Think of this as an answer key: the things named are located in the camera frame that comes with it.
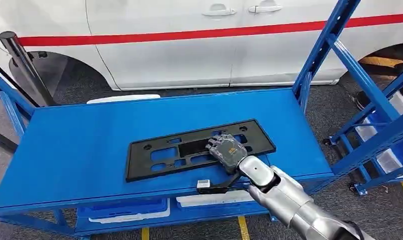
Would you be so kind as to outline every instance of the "black pole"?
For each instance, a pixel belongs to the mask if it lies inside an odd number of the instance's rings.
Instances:
[[[32,88],[41,95],[45,104],[47,106],[57,105],[38,74],[37,69],[28,56],[28,53],[19,43],[16,33],[12,31],[4,31],[0,33],[0,41],[10,53],[14,62],[17,64],[26,80],[31,84]]]
[[[18,145],[0,133],[0,148],[8,153],[14,154]]]

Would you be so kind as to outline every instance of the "white car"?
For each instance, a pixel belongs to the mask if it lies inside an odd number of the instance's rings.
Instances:
[[[82,61],[117,91],[291,85],[336,2],[0,0],[0,33]],[[358,60],[403,44],[403,0],[362,0],[340,39]],[[7,73],[10,60],[0,42]],[[331,53],[313,83],[346,71]]]

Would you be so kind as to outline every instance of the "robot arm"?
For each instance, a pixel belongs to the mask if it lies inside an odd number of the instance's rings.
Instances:
[[[269,167],[255,156],[247,156],[243,145],[231,135],[216,136],[206,146],[229,174],[248,177],[248,192],[281,223],[306,240],[373,240],[356,225],[322,210],[302,185],[276,166]]]

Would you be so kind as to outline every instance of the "car door handle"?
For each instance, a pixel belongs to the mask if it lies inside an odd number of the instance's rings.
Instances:
[[[226,8],[221,10],[211,10],[203,12],[202,14],[205,16],[227,16],[227,15],[234,15],[237,11],[232,8]]]
[[[260,14],[260,13],[271,13],[275,11],[279,11],[283,8],[283,6],[275,5],[275,6],[251,6],[248,8],[248,12],[252,14]]]

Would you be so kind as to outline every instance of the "blue metal rack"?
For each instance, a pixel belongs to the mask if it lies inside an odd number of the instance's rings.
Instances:
[[[391,144],[403,141],[403,115],[399,116],[387,94],[377,88],[338,40],[359,2],[337,2],[292,88],[35,108],[0,78],[0,98],[20,136],[20,144],[0,184],[0,221],[85,237],[267,213],[265,208],[253,202],[214,208],[179,207],[175,197],[197,194],[198,180],[208,178],[213,183],[220,183],[229,178],[219,165],[130,183],[126,183],[123,176],[130,142],[247,119],[257,119],[277,147],[275,153],[259,156],[262,161],[306,182],[310,194],[359,168]],[[304,112],[311,80],[331,49],[371,99],[369,111],[376,109],[386,122],[378,134],[330,167]],[[403,82],[403,74],[398,82]],[[355,116],[331,138],[331,142],[346,142],[346,132],[353,129],[366,112]],[[21,115],[29,120],[27,128]],[[243,178],[240,182],[248,183],[248,179]],[[72,227],[67,225],[62,214],[62,209],[66,208],[147,198],[170,198],[170,216],[106,224],[78,217]],[[24,214],[32,211],[53,211],[57,223]]]

